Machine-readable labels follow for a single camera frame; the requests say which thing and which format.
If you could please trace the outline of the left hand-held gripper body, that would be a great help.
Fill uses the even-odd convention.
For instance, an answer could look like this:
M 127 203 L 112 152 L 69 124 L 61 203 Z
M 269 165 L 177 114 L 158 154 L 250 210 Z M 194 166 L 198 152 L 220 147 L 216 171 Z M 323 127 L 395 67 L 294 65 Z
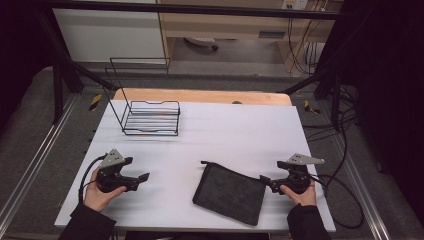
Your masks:
M 121 174 L 124 166 L 131 164 L 132 157 L 123 157 L 116 149 L 106 154 L 98 168 L 96 181 L 103 193 L 110 193 L 115 189 L 125 186 L 127 191 L 136 191 L 139 179 Z

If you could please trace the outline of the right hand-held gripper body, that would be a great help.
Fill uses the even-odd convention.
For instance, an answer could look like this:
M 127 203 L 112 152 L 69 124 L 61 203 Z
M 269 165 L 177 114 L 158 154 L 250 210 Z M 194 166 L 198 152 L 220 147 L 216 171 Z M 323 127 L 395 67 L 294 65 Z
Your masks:
M 284 194 L 280 189 L 281 185 L 285 185 L 296 194 L 302 194 L 310 184 L 311 174 L 308 171 L 308 165 L 324 163 L 324 159 L 295 153 L 287 161 L 277 162 L 277 167 L 286 170 L 288 176 L 283 179 L 270 180 L 269 187 L 273 193 L 279 193 L 280 195 Z

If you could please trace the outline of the black mesh zipper pouch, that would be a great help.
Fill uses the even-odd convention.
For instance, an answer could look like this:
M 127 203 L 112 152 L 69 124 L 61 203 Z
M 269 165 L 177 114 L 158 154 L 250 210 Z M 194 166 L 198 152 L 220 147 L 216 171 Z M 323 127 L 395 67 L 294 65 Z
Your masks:
M 256 226 L 266 186 L 259 179 L 218 163 L 202 161 L 202 164 L 205 168 L 192 202 L 222 216 Z

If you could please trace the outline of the black wire rack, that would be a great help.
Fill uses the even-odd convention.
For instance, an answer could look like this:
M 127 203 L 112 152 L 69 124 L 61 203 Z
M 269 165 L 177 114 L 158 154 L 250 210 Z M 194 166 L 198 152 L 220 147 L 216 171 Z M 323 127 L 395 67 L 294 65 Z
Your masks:
M 116 90 L 107 92 L 109 107 L 127 136 L 177 136 L 180 103 L 175 100 L 131 100 L 122 85 L 123 74 L 169 72 L 167 57 L 111 57 L 105 68 L 107 80 Z

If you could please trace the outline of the person's right hand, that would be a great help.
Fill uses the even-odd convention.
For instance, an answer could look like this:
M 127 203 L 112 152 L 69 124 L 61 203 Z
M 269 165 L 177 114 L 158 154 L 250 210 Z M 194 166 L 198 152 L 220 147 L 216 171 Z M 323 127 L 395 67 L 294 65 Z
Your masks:
M 285 195 L 287 195 L 296 205 L 300 204 L 301 206 L 315 206 L 317 204 L 315 182 L 313 180 L 310 181 L 307 189 L 302 194 L 295 193 L 286 185 L 281 185 L 280 190 Z

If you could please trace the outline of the person's left hand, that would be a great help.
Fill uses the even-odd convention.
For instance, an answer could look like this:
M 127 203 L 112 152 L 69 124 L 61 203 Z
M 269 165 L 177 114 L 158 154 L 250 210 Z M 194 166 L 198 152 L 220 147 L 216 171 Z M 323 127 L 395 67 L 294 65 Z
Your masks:
M 85 199 L 83 200 L 83 204 L 96 212 L 102 212 L 113 199 L 123 194 L 127 190 L 127 188 L 125 186 L 120 186 L 111 192 L 102 192 L 98 188 L 96 182 L 98 171 L 99 169 L 96 168 L 92 172 L 90 183 L 87 185 L 86 188 L 86 194 Z

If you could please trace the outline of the wooden table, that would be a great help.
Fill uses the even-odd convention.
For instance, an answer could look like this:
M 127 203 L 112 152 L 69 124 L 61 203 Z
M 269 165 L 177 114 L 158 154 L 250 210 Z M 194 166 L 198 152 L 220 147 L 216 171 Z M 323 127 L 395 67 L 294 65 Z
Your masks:
M 179 101 L 251 105 L 291 106 L 286 94 L 250 91 L 208 91 L 184 89 L 123 88 L 117 90 L 114 100 Z

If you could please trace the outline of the white cabinet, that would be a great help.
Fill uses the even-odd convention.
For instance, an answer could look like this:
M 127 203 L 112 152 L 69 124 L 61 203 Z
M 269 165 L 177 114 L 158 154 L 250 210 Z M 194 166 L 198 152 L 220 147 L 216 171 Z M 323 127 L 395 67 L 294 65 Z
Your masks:
M 157 13 L 54 9 L 54 14 L 74 61 L 165 63 Z

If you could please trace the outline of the office chair base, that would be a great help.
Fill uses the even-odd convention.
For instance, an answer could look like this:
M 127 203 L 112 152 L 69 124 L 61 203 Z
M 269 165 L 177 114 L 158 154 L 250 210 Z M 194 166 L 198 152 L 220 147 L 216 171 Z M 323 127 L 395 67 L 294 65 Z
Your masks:
M 212 51 L 217 51 L 219 49 L 216 41 L 213 38 L 190 38 L 186 37 L 186 41 L 203 47 L 209 47 Z

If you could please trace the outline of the wooden desk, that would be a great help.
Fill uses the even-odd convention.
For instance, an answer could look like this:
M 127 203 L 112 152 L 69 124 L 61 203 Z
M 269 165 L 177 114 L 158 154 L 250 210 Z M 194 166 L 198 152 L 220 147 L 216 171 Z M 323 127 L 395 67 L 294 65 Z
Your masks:
M 282 9 L 283 0 L 156 0 L 159 4 L 246 7 Z M 332 0 L 308 0 L 304 10 L 338 11 Z M 162 33 L 167 40 L 177 38 L 251 39 L 275 42 L 289 73 L 307 69 L 305 46 L 324 44 L 333 28 L 332 20 L 280 19 L 223 15 L 170 14 L 159 15 Z

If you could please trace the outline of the white power strip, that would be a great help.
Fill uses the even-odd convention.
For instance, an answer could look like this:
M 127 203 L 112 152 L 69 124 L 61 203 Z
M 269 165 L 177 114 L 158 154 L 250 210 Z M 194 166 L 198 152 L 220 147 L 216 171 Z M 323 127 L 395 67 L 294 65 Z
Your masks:
M 308 0 L 283 0 L 281 8 L 289 10 L 304 10 L 307 3 Z

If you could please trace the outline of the aluminium rail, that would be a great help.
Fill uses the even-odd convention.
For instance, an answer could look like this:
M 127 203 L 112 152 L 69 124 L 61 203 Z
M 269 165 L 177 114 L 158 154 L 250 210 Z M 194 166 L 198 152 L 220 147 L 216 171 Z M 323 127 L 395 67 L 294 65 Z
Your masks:
M 349 154 L 347 141 L 341 135 L 333 136 L 334 143 L 341 154 L 343 163 L 342 168 L 353 187 L 353 192 L 362 206 L 363 213 L 367 224 L 374 236 L 375 240 L 390 240 L 390 234 L 382 220 L 377 207 L 362 179 L 358 169 L 356 168 L 353 158 Z
M 32 157 L 29 166 L 26 168 L 11 196 L 4 207 L 0 210 L 0 235 L 5 234 L 7 228 L 12 222 L 27 192 L 34 182 L 34 179 L 43 166 L 45 159 L 48 157 L 63 127 L 67 123 L 78 98 L 79 94 L 71 94 L 69 96 L 63 108 L 63 115 L 59 118 L 57 123 L 50 127 L 46 137 L 43 139 L 41 145 L 37 149 L 37 152 Z

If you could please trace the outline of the black metal frame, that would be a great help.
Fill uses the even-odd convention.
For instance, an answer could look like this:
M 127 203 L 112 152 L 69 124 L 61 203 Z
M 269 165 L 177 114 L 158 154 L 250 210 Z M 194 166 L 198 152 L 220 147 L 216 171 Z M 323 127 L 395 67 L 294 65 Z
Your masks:
M 76 9 L 94 11 L 116 11 L 116 12 L 143 12 L 143 13 L 170 13 L 170 14 L 194 14 L 194 15 L 223 15 L 237 17 L 262 17 L 262 18 L 284 18 L 284 19 L 318 19 L 339 20 L 352 17 L 351 13 L 339 11 L 307 11 L 307 10 L 274 10 L 264 8 L 246 7 L 223 7 L 223 6 L 201 6 L 181 4 L 150 4 L 150 3 L 128 3 L 128 2 L 101 2 L 101 1 L 65 1 L 65 0 L 33 0 L 30 2 L 33 15 L 37 19 L 41 29 L 49 39 L 53 48 L 55 65 L 65 69 L 65 79 L 72 79 L 74 84 L 81 83 L 79 78 L 83 75 L 90 80 L 100 84 L 108 90 L 116 90 L 113 84 L 107 83 L 92 73 L 90 70 L 75 62 L 64 49 L 58 37 L 58 31 L 51 27 L 51 21 L 45 17 L 45 12 L 52 9 Z

